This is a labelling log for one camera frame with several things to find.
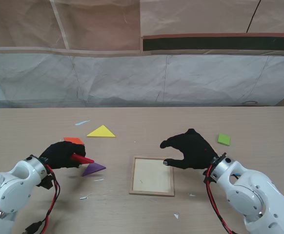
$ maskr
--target orange tangram piece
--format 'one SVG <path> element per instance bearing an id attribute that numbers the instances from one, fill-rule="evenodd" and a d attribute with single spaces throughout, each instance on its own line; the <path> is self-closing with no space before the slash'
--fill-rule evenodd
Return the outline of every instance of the orange tangram piece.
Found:
<path id="1" fill-rule="evenodd" d="M 73 142 L 78 145 L 84 145 L 84 143 L 79 138 L 76 137 L 64 137 L 64 140 Z"/>

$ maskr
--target white paper backdrop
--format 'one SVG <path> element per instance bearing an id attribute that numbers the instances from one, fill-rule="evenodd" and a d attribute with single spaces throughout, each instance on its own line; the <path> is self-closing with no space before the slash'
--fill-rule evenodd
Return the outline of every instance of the white paper backdrop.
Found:
<path id="1" fill-rule="evenodd" d="M 275 105 L 283 98 L 284 57 L 0 54 L 0 108 Z"/>

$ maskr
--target red cable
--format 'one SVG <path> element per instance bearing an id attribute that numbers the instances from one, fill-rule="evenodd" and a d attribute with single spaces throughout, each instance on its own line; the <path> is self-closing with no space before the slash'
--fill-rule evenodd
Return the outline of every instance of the red cable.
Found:
<path id="1" fill-rule="evenodd" d="M 211 166 L 208 168 L 208 170 L 207 170 L 207 174 L 206 174 L 207 178 L 210 176 L 210 171 L 211 171 L 211 169 L 212 169 L 212 165 L 211 165 Z M 213 195 L 212 195 L 212 193 L 211 193 L 211 190 L 210 190 L 210 181 L 209 181 L 209 180 L 207 181 L 207 192 L 208 192 L 209 196 L 211 197 L 211 203 L 212 203 L 212 206 L 215 208 L 216 214 L 217 214 L 218 216 L 221 216 L 220 213 L 219 213 L 219 210 L 218 210 L 218 208 L 217 208 L 215 199 L 214 199 L 214 197 L 213 197 Z M 225 222 L 225 220 L 222 218 L 221 221 L 223 222 L 224 226 L 227 228 L 227 230 L 229 231 L 229 233 L 230 233 L 230 234 L 233 234 L 233 232 L 232 232 L 231 229 L 228 227 L 228 225 L 227 225 L 227 223 Z"/>
<path id="2" fill-rule="evenodd" d="M 56 180 L 56 178 L 55 178 L 55 174 L 54 174 L 53 170 L 51 169 L 51 167 L 49 167 L 49 165 L 46 165 L 46 167 L 50 170 L 50 172 L 52 173 L 52 175 L 53 175 L 53 177 L 54 177 L 55 191 L 57 191 L 57 189 L 58 189 L 58 184 L 57 184 L 57 180 Z M 50 206 L 48 212 L 51 212 L 51 210 L 53 209 L 53 206 L 54 206 L 55 201 L 56 201 L 56 197 L 57 197 L 57 193 L 55 192 L 55 194 L 54 194 L 54 196 L 53 196 L 53 200 L 52 200 L 51 206 Z M 43 229 L 43 231 L 42 231 L 43 234 L 45 234 L 45 231 L 46 231 L 46 229 L 47 229 L 47 227 L 48 227 L 48 223 L 49 223 L 49 215 L 47 215 L 46 218 L 45 218 L 45 226 L 44 226 L 44 229 Z"/>

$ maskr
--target green square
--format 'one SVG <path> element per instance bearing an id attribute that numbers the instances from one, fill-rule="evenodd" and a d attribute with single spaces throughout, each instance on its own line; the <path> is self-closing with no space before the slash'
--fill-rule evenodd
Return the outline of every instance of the green square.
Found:
<path id="1" fill-rule="evenodd" d="M 218 143 L 219 144 L 229 146 L 230 145 L 230 140 L 231 140 L 231 137 L 229 137 L 229 136 L 227 136 L 225 134 L 219 134 L 219 136 L 218 136 Z"/>

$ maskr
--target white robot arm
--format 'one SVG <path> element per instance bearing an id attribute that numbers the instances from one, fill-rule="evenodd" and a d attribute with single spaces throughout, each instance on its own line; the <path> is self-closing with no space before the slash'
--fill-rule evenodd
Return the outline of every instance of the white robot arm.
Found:
<path id="1" fill-rule="evenodd" d="M 225 155 L 213 165 L 210 176 L 224 189 L 229 204 L 244 216 L 250 234 L 284 234 L 284 196 L 265 174 Z M 232 184 L 233 174 L 241 177 Z"/>
<path id="2" fill-rule="evenodd" d="M 18 211 L 46 176 L 47 169 L 33 156 L 18 162 L 11 171 L 0 173 L 0 234 L 12 233 Z"/>

